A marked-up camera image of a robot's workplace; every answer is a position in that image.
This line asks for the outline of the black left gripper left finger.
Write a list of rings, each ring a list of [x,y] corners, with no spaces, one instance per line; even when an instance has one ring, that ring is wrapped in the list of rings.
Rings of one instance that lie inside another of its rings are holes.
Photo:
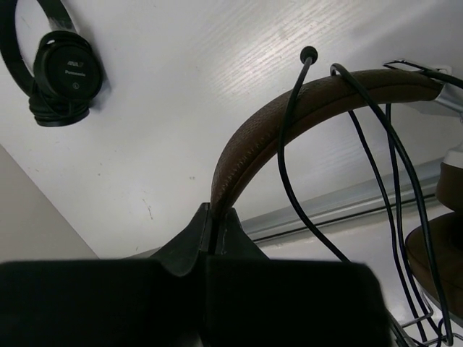
[[[203,346],[195,266],[210,208],[154,255],[122,260],[5,262],[3,346]]]

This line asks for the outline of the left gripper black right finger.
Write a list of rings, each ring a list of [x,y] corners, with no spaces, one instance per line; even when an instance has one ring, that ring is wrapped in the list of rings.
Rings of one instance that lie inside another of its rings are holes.
[[[205,262],[205,331],[211,346],[390,346],[381,285],[360,263],[272,260],[222,220]]]

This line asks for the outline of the brown silver headphones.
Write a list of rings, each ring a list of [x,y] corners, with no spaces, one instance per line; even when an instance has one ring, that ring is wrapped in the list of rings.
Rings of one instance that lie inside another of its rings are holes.
[[[434,324],[435,344],[454,343],[453,322],[462,321],[462,149],[448,151],[441,163],[436,198],[449,209],[429,219],[422,189],[411,160],[391,124],[395,103],[436,101],[446,86],[462,81],[437,69],[415,67],[411,72],[387,66],[379,70],[348,72],[334,64],[328,77],[305,83],[312,59],[303,68],[292,91],[280,95],[252,115],[231,137],[218,160],[211,185],[211,210],[221,218],[236,202],[257,172],[277,157],[286,194],[296,214],[316,237],[341,261],[345,255],[312,223],[295,197],[286,170],[287,143],[342,113],[369,107],[386,131],[391,163],[403,163],[417,200],[420,226],[408,236],[402,233],[402,204],[387,204],[391,217],[393,252],[401,255],[399,268],[407,272],[409,285],[422,288],[437,303],[441,320]]]

